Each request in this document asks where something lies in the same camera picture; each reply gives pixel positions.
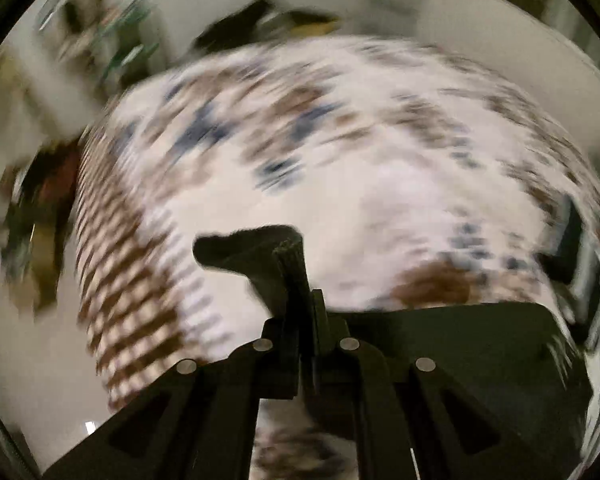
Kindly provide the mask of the dark clothes pile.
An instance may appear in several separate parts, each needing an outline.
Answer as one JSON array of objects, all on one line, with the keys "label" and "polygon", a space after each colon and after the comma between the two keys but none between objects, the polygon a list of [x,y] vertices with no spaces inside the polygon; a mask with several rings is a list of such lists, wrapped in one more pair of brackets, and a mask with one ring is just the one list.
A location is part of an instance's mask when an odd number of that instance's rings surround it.
[{"label": "dark clothes pile", "polygon": [[190,50],[210,54],[260,42],[325,36],[340,25],[341,18],[326,11],[287,9],[274,0],[252,0],[248,6],[208,25],[193,40]]}]

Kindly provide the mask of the clutter beside bed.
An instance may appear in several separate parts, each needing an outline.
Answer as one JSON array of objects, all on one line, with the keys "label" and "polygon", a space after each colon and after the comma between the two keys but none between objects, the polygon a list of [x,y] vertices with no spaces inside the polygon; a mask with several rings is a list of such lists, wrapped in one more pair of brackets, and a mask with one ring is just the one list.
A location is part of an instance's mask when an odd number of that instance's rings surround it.
[{"label": "clutter beside bed", "polygon": [[79,139],[45,144],[0,179],[0,279],[35,318],[57,306],[81,154]]}]

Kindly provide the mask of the small black garment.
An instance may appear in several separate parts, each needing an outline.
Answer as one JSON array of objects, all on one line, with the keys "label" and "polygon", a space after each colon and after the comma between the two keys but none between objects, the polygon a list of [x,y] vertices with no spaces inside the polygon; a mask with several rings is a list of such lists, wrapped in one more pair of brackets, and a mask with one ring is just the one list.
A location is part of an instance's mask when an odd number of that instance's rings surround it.
[{"label": "small black garment", "polygon": [[200,236],[194,241],[193,255],[205,268],[248,278],[274,316],[299,316],[309,307],[303,238],[292,226]]}]

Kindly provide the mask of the floral fleece bed blanket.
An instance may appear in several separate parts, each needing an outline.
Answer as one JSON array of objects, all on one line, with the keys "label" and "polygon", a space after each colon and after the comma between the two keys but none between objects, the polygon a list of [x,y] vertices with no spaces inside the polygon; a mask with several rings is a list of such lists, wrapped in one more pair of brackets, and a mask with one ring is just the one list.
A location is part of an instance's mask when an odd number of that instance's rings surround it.
[{"label": "floral fleece bed blanket", "polygon": [[[292,226],[310,289],[274,316],[197,237]],[[315,415],[312,295],[330,312],[523,302],[550,311],[593,395],[600,446],[600,178],[558,122],[486,68],[413,41],[249,46],[150,78],[84,133],[79,321],[112,416],[183,360],[298,330],[298,391],[259,405],[246,479],[364,479]]]}]

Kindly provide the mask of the cluttered shelf rack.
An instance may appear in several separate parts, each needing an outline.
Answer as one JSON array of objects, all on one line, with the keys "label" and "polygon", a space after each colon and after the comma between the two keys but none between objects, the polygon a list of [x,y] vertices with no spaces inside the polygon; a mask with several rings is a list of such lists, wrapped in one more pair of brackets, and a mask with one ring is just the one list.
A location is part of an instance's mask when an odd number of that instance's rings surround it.
[{"label": "cluttered shelf rack", "polygon": [[46,0],[35,31],[50,57],[100,102],[169,66],[150,0]]}]

